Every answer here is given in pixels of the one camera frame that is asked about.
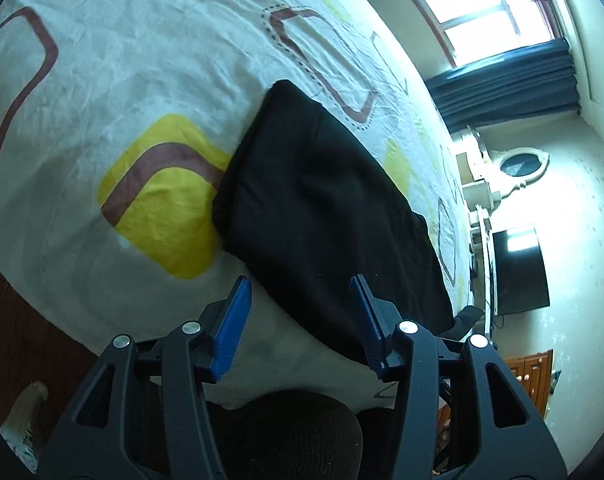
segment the window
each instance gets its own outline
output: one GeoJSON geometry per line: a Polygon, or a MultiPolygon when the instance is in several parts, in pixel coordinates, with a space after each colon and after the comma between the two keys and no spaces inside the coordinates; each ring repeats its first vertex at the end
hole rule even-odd
{"type": "Polygon", "coordinates": [[[549,0],[413,0],[462,66],[559,36],[549,0]]]}

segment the wooden cabinet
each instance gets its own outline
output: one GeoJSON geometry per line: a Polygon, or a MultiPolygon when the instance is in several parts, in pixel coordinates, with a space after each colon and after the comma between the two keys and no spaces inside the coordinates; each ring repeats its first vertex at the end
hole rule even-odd
{"type": "MultiPolygon", "coordinates": [[[[551,386],[553,350],[541,354],[514,357],[504,360],[511,372],[522,385],[528,397],[537,407],[540,415],[546,413],[546,401],[551,386]]],[[[451,416],[448,406],[439,410],[438,426],[441,428],[451,416]]]]}

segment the white wall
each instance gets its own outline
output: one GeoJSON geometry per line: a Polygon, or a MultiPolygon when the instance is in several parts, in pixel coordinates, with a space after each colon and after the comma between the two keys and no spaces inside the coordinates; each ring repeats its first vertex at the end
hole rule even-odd
{"type": "Polygon", "coordinates": [[[578,69],[582,116],[604,141],[604,6],[600,0],[556,0],[578,69]]]}
{"type": "Polygon", "coordinates": [[[572,470],[604,431],[604,143],[576,115],[542,119],[517,135],[502,126],[481,134],[490,150],[550,154],[541,180],[515,190],[492,222],[496,230],[535,224],[551,307],[505,316],[495,342],[504,357],[554,349],[562,375],[546,422],[572,470]]]}
{"type": "Polygon", "coordinates": [[[451,68],[437,38],[412,0],[368,0],[391,29],[423,79],[451,68]]]}

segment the silver screw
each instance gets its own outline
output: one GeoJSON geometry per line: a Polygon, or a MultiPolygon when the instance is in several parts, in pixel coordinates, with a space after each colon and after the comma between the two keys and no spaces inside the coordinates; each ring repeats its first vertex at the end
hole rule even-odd
{"type": "Polygon", "coordinates": [[[418,326],[413,321],[400,321],[400,330],[405,334],[415,334],[418,326]]]}
{"type": "Polygon", "coordinates": [[[131,340],[128,335],[118,335],[115,339],[113,339],[113,346],[115,348],[124,348],[130,345],[131,340]]]}
{"type": "Polygon", "coordinates": [[[485,338],[482,334],[473,334],[469,341],[476,348],[484,348],[489,344],[489,340],[485,338]]]}
{"type": "Polygon", "coordinates": [[[197,321],[189,321],[182,325],[182,332],[184,334],[196,334],[202,330],[202,326],[197,321]]]}

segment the tv screen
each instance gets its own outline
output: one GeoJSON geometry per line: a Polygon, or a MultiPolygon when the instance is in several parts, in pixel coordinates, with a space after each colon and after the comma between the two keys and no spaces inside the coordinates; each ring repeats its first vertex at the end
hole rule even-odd
{"type": "Polygon", "coordinates": [[[544,260],[535,227],[493,233],[498,289],[497,314],[549,306],[544,260]]]}

